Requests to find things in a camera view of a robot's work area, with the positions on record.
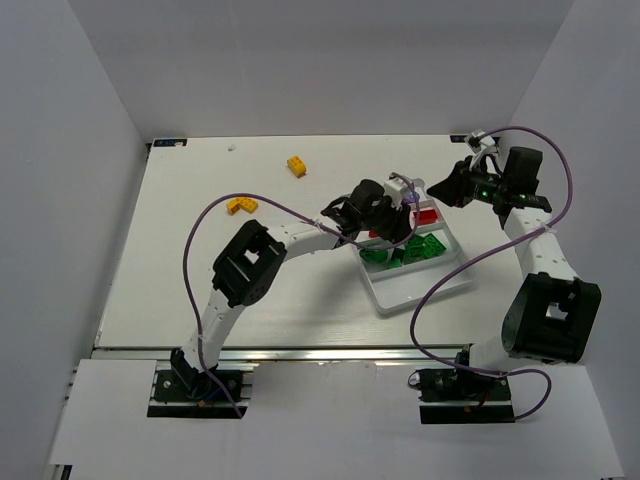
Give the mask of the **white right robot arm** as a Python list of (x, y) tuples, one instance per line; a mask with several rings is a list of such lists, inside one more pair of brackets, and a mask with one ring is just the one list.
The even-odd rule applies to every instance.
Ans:
[(579, 278), (552, 230), (552, 207), (536, 192), (542, 159), (538, 150), (513, 147), (504, 168), (491, 173), (485, 156), (468, 156), (427, 191), (449, 207), (473, 200), (491, 205), (522, 272), (500, 334), (464, 354), (473, 368), (506, 372), (535, 363), (576, 364), (588, 343), (602, 294), (597, 284)]

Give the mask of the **yellow tall lego brick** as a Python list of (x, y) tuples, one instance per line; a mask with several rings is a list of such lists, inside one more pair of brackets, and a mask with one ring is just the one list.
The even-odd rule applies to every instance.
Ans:
[(307, 167), (299, 156), (292, 156), (287, 161), (287, 168), (296, 178), (301, 178), (307, 174)]

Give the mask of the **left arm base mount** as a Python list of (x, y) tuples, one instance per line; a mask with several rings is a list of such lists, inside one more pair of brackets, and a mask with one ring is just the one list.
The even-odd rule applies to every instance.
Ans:
[(147, 417), (239, 420), (248, 409), (252, 373), (247, 368), (211, 372), (218, 382), (190, 366), (180, 349), (173, 349), (169, 366), (156, 370)]

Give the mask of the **small yellow lego brick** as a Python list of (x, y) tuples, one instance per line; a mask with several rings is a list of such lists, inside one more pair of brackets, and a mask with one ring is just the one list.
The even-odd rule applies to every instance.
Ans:
[(240, 204), (237, 199), (229, 201), (226, 205), (226, 210), (229, 215), (235, 215), (240, 210)]

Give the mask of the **green rounded lego piece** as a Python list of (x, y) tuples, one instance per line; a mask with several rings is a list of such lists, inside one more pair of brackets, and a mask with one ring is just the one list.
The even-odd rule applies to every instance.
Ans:
[(389, 251), (362, 249), (359, 256), (366, 264), (381, 265), (388, 261)]

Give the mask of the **green long lego brick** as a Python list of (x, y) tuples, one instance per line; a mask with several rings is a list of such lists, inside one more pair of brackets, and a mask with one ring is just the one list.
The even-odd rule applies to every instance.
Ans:
[(406, 244), (405, 244), (405, 253), (404, 253), (404, 263), (414, 263), (416, 261), (420, 261), (424, 259), (424, 239), (419, 236), (413, 236)]

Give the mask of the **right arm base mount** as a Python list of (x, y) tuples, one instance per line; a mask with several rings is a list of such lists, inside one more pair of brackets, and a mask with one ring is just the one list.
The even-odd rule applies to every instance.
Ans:
[(515, 422), (508, 381), (452, 368), (423, 368), (407, 379), (419, 393), (422, 425), (482, 425)]

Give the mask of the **yellow long lego brick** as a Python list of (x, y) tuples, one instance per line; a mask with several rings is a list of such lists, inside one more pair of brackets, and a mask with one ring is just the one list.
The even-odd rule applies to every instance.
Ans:
[(259, 207), (258, 202), (253, 198), (237, 197), (236, 201), (238, 203), (239, 208), (249, 214), (255, 213)]

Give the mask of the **green lego plate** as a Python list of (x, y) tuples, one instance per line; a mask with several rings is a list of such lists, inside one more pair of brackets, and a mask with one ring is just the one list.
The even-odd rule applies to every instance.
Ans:
[(422, 256), (424, 259), (432, 259), (443, 255), (446, 246), (432, 233), (423, 238)]

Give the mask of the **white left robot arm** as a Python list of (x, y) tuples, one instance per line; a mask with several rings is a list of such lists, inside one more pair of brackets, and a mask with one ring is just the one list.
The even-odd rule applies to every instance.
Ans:
[(280, 227), (245, 222), (213, 262), (208, 304), (194, 312), (195, 333), (170, 356), (171, 370), (187, 397), (201, 400), (214, 390), (229, 392), (215, 375), (224, 343), (244, 310), (268, 293), (285, 262), (356, 245), (363, 231), (401, 246), (415, 234), (413, 210), (418, 205), (414, 183), (393, 173), (384, 184), (361, 181), (317, 219), (301, 215), (297, 222)]

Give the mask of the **tiny green lego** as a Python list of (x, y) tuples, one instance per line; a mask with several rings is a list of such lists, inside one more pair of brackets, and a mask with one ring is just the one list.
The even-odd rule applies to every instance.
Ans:
[(403, 249), (394, 249), (389, 257), (388, 267), (390, 269), (402, 267), (404, 264), (404, 257), (405, 251)]

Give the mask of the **red small lego brick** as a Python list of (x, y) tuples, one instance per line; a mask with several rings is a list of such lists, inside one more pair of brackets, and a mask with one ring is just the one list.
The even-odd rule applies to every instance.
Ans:
[(429, 225), (429, 224), (438, 222), (439, 216), (436, 210), (427, 209), (427, 210), (416, 211), (414, 213), (414, 219), (417, 225), (422, 226), (422, 225)]

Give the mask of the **purple flower lego piece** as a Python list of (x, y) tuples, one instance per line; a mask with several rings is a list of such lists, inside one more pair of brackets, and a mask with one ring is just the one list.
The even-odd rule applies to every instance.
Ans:
[(408, 192), (404, 197), (406, 203), (415, 203), (418, 200), (419, 194), (417, 192)]

